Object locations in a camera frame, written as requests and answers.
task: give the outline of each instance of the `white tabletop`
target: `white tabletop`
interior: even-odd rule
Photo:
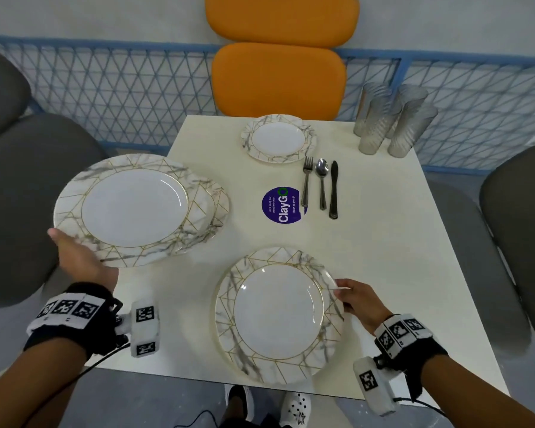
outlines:
[[[121,352],[101,367],[261,386],[221,353],[215,296],[221,278],[244,255],[267,246],[290,246],[321,261],[334,278],[372,285],[393,312],[414,314],[455,360],[508,393],[414,151],[403,159],[392,158],[383,144],[375,156],[366,156],[357,150],[353,123],[311,122],[319,137],[315,156],[339,164],[339,219],[331,220],[328,212],[319,210],[319,184],[313,174],[307,214],[283,225],[263,214],[261,201],[278,186],[301,191],[302,163],[266,164],[249,157],[239,142],[248,121],[189,116],[183,123],[169,157],[225,188],[230,197],[228,223],[214,239],[185,255],[121,269],[115,296],[125,306],[148,294],[156,297],[161,347],[140,359]],[[330,185],[328,176],[328,201]],[[379,351],[361,324],[347,317],[328,366],[312,379],[285,388],[363,398],[353,362]],[[392,386],[397,396],[408,396],[402,376]],[[422,397],[432,402],[426,394]]]

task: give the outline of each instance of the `white shoe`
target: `white shoe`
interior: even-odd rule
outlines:
[[[230,390],[234,385],[226,385],[224,384],[224,391],[225,391],[225,397],[226,397],[226,406],[228,405],[228,396],[230,395]],[[242,386],[244,393],[246,394],[246,410],[248,411],[248,415],[246,416],[246,420],[248,422],[251,422],[254,418],[254,398],[251,395],[250,388],[247,386]]]
[[[287,392],[281,406],[279,426],[305,428],[311,415],[311,397],[305,393]]]

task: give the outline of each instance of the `gray floor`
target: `gray floor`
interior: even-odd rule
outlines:
[[[477,201],[483,182],[478,176],[427,174],[431,180],[461,189]],[[54,278],[63,286],[63,277]],[[26,301],[0,309],[0,370],[18,355],[24,341],[25,328],[41,308],[40,291]],[[516,358],[496,352],[501,371],[511,395],[535,412],[535,334],[528,351]],[[203,409],[210,409],[220,418],[224,409],[223,386],[178,378],[123,373],[95,369],[79,381],[62,427],[172,427],[189,424]],[[256,421],[267,412],[278,414],[283,397],[280,391],[255,389]],[[358,427],[451,427],[451,424],[428,409],[404,407],[386,418],[373,415],[364,401],[336,399],[349,421]],[[213,426],[203,416],[194,427]]]

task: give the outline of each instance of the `white wall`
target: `white wall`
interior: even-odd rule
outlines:
[[[0,0],[0,34],[225,42],[204,0]],[[535,0],[361,0],[346,47],[535,55]]]

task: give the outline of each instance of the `purple sticker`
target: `purple sticker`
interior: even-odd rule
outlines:
[[[274,188],[262,200],[264,215],[279,224],[292,224],[301,219],[300,192],[288,186]]]

